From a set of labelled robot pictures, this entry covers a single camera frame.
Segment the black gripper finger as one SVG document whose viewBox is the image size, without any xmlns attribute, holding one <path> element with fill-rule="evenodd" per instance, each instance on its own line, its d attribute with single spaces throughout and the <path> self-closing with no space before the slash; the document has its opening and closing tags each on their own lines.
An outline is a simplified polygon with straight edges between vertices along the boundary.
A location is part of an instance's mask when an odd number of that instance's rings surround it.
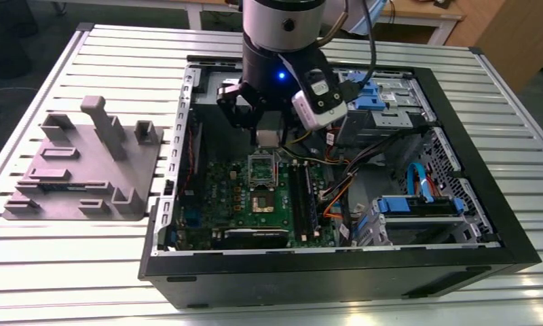
<svg viewBox="0 0 543 326">
<path fill-rule="evenodd" d="M 281 138 L 280 138 L 278 146 L 284 147 L 288 141 L 288 133 L 290 129 L 296 126 L 296 118 L 293 116 L 292 111 L 281 112 L 281 121 L 282 121 L 282 129 L 281 129 Z"/>
<path fill-rule="evenodd" d="M 250 106 L 248 111 L 240 109 L 237 105 L 238 97 L 248 101 Z M 217 105 L 230 125 L 250 132 L 250 144 L 257 146 L 257 125 L 264 116 L 264 97 L 260 92 L 249 83 L 220 87 L 217 90 Z"/>
</svg>

